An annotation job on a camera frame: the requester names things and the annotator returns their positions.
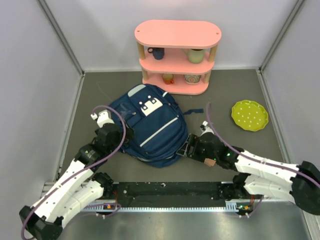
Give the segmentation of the navy blue backpack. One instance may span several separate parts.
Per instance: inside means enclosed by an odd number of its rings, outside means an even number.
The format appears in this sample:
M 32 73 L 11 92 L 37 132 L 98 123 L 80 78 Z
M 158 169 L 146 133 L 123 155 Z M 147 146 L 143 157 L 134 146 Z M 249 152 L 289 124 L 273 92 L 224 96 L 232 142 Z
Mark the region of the navy blue backpack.
M 156 168 L 168 167 L 180 159 L 176 154 L 188 139 L 186 115 L 203 113 L 202 108 L 182 111 L 162 88 L 139 84 L 114 100 L 111 117 L 121 126 L 124 120 L 134 130 L 134 139 L 124 141 L 120 152 Z

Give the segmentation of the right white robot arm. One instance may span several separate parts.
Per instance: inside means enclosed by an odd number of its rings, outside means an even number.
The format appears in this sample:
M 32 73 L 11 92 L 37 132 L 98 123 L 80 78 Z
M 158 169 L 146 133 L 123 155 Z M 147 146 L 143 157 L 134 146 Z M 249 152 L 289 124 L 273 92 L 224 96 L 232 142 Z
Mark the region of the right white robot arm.
M 214 161 L 238 172 L 233 192 L 239 198 L 264 195 L 286 200 L 303 211 L 320 214 L 320 171 L 308 161 L 289 164 L 270 160 L 223 143 L 212 132 L 190 134 L 177 154 L 199 162 Z

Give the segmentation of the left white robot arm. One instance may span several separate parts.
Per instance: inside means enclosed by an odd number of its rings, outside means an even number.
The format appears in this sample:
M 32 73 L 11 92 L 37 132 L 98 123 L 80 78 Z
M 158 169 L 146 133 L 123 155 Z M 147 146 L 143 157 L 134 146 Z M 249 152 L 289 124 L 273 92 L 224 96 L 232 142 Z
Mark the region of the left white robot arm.
M 121 146 L 134 137 L 123 125 L 106 123 L 95 131 L 93 140 L 82 146 L 60 179 L 32 206 L 19 211 L 21 238 L 28 232 L 33 240 L 56 240 L 81 210 L 99 198 L 109 198 L 113 180 L 98 169 Z

